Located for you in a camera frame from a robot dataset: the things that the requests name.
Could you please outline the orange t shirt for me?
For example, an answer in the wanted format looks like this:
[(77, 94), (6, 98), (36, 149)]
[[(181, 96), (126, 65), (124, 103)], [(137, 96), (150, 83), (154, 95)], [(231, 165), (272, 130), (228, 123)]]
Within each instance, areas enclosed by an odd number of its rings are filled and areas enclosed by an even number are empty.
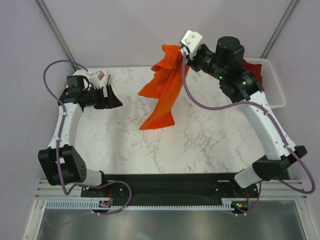
[(162, 45), (164, 58), (156, 63), (151, 70), (153, 79), (138, 93), (139, 96), (157, 99), (157, 104), (139, 127), (140, 130), (155, 130), (175, 125), (172, 108), (183, 87), (183, 77), (186, 77), (189, 67), (182, 71), (183, 56), (178, 45)]

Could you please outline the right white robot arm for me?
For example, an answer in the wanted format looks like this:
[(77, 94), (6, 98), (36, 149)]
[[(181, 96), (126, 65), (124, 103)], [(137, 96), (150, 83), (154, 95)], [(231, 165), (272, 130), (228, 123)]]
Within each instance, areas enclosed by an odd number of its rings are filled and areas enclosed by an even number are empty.
[(296, 145), (273, 114), (267, 103), (262, 84), (255, 74), (243, 67), (245, 48), (233, 36), (218, 39), (215, 52), (204, 44), (197, 32), (188, 31), (181, 40), (183, 66), (219, 80), (221, 91), (231, 100), (231, 106), (244, 114), (258, 136), (264, 155), (251, 166), (241, 170), (229, 184), (235, 197), (242, 196), (247, 187), (277, 178), (307, 154), (303, 145)]

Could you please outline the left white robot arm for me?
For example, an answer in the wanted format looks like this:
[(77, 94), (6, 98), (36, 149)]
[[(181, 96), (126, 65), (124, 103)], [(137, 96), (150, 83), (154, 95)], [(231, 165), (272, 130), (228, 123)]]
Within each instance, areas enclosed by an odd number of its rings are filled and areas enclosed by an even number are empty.
[(79, 121), (86, 107), (104, 110), (123, 105), (115, 96), (109, 78), (110, 75), (102, 70), (90, 76), (67, 77), (67, 88), (58, 101), (59, 116), (53, 137), (48, 147), (38, 152), (39, 163), (50, 185), (92, 186), (92, 191), (99, 197), (109, 193), (110, 185), (103, 180), (102, 171), (87, 168), (75, 148)]

